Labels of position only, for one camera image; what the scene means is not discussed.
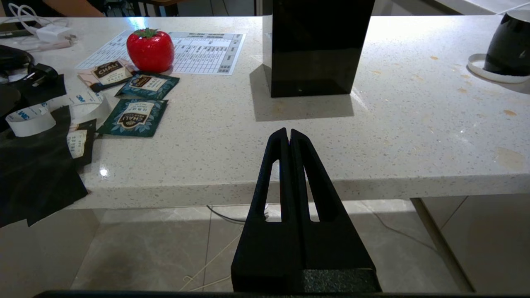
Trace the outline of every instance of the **3m tape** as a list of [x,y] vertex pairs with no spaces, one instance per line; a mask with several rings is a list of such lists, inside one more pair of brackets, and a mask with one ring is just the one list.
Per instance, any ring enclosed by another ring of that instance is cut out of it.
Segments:
[[102,93],[85,93],[75,96],[65,95],[13,112],[5,118],[17,137],[36,135],[55,125],[51,112],[69,106],[73,124],[96,119],[96,127],[101,126],[110,114],[110,106]]
[[485,61],[486,54],[473,54],[467,59],[467,66],[474,74],[499,83],[520,84],[530,79],[530,76],[512,76],[490,73],[484,70]]

